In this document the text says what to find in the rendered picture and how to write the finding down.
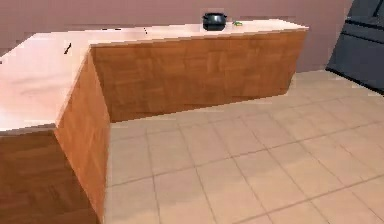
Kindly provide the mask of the wooden kitchen counter pale top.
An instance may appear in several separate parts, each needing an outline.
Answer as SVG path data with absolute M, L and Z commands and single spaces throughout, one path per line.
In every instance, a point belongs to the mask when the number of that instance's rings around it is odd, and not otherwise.
M 306 28 L 241 23 L 37 33 L 0 56 L 0 224 L 103 224 L 114 122 L 284 94 Z

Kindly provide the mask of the dark grey fridge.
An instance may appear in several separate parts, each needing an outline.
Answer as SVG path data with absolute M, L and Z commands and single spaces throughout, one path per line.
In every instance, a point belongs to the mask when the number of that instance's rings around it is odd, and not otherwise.
M 326 70 L 384 95 L 384 0 L 354 0 Z

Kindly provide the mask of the black cooking pot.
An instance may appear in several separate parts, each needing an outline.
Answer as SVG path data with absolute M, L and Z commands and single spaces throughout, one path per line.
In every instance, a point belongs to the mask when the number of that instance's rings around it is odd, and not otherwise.
M 203 28 L 207 31 L 222 31 L 227 22 L 227 16 L 223 13 L 205 13 L 202 16 Z

